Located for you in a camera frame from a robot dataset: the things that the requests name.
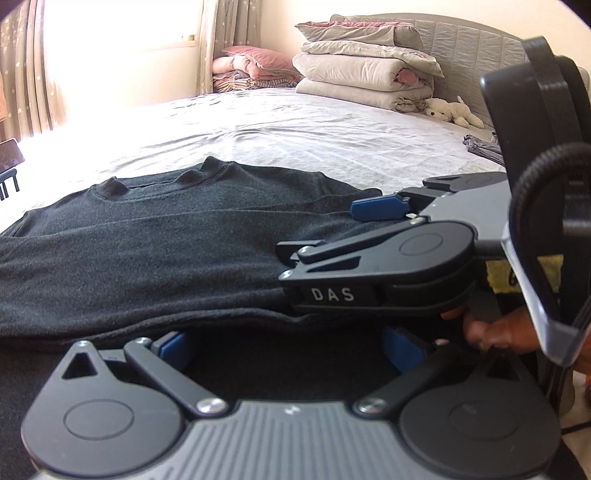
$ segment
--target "white bed sheet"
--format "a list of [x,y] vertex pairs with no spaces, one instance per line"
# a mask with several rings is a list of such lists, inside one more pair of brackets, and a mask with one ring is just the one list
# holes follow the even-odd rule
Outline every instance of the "white bed sheet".
[[422,115],[263,89],[205,95],[118,113],[23,140],[18,194],[0,202],[0,232],[25,211],[112,176],[225,161],[322,171],[392,193],[423,178],[501,170],[469,154],[468,131]]

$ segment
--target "white stuffed animal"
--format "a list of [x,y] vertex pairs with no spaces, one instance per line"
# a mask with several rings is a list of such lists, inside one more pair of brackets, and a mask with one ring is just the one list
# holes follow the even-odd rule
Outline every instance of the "white stuffed animal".
[[484,128],[484,123],[476,115],[470,112],[470,108],[458,95],[459,102],[448,103],[441,98],[428,98],[425,115],[443,122],[454,122],[460,127],[468,128],[474,125],[476,128]]

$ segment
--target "yellow label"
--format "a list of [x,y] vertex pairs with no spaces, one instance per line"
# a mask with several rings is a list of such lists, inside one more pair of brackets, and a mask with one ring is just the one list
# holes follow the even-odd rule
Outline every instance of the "yellow label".
[[[558,292],[558,288],[560,287],[562,259],[562,255],[538,257],[538,261],[544,269],[546,278],[554,292]],[[494,293],[521,292],[519,282],[507,260],[488,260],[486,262],[486,277]]]

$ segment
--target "dark gray t-shirt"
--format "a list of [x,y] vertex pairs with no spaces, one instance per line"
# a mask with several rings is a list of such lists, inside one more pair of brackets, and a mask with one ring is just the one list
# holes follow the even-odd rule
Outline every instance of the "dark gray t-shirt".
[[275,244],[383,226],[352,201],[381,195],[287,168],[208,157],[111,178],[27,212],[0,236],[0,338],[117,339],[196,322],[312,322],[277,281]]

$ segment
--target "curtain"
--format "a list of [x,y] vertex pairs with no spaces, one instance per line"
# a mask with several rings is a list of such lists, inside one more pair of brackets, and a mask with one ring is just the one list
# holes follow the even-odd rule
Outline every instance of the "curtain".
[[198,0],[197,95],[211,93],[212,60],[231,45],[260,46],[261,0]]
[[59,91],[46,75],[44,6],[45,0],[25,0],[0,25],[0,73],[8,111],[0,123],[0,140],[40,134],[63,121]]
[[219,0],[213,58],[231,45],[261,46],[261,1]]

